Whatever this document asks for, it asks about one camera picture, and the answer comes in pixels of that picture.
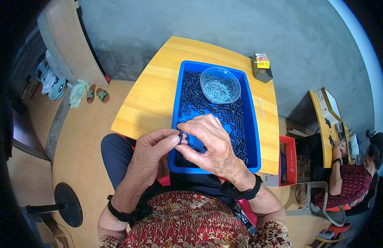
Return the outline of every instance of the knee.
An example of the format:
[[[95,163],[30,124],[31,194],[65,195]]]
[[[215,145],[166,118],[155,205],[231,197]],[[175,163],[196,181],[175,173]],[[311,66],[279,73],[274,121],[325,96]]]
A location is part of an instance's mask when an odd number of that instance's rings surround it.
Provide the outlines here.
[[[106,135],[101,141],[101,150],[110,146],[115,146],[123,137],[115,133]]]

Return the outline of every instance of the gray wall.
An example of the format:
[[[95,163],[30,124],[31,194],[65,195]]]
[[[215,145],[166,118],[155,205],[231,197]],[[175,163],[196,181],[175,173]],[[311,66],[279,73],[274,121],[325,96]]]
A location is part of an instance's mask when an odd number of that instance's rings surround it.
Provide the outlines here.
[[[374,129],[372,91],[347,26],[326,0],[79,0],[92,46],[107,75],[135,81],[172,35],[245,56],[268,55],[278,115],[306,92],[326,87],[361,149]]]

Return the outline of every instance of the black pants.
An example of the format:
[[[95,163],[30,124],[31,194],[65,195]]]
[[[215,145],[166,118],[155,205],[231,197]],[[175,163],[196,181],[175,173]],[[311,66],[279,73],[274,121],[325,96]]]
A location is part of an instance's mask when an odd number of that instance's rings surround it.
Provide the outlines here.
[[[135,140],[123,138],[114,133],[106,135],[102,139],[103,163],[115,190],[127,173],[128,165],[134,154],[132,146],[135,146]],[[140,202],[145,202],[165,191],[195,191],[215,197],[223,201],[231,209],[234,208],[234,199],[220,193],[219,187],[222,184],[215,175],[170,172],[170,181],[171,186],[163,187],[159,181],[155,180],[153,185],[146,189]]]
[[[327,181],[331,169],[324,168],[324,155],[322,153],[321,134],[298,138],[295,140],[296,155],[310,155],[311,181]]]

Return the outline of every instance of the stand base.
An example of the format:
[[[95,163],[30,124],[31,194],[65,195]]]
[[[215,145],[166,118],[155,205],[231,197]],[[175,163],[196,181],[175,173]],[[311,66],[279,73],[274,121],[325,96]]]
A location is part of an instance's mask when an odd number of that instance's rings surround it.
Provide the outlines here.
[[[63,220],[71,227],[79,227],[83,222],[83,212],[76,193],[64,182],[55,186],[54,198],[56,204],[64,204],[58,211]]]

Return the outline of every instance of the floral patterned blouse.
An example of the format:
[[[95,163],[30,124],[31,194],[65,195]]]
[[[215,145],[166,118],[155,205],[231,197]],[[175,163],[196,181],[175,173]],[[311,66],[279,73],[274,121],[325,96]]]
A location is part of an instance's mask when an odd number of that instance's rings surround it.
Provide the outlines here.
[[[252,237],[223,202],[191,191],[171,191],[147,202],[153,213],[135,222],[124,241],[101,237],[100,248],[291,247],[287,228],[270,221]]]

